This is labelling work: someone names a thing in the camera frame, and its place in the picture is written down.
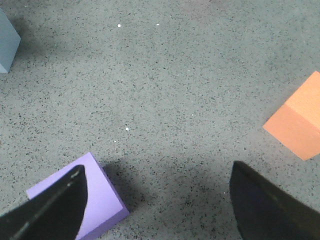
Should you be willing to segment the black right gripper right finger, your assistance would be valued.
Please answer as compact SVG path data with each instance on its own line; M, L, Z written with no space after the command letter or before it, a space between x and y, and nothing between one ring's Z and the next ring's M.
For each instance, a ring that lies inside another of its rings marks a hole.
M229 191L244 240L318 240L320 214L242 161L235 161Z

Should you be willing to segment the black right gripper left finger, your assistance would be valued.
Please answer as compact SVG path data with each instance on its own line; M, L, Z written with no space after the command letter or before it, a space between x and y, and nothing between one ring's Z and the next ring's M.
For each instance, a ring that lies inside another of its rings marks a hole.
M0 217L2 240L74 240L87 206L85 167L76 165L53 185Z

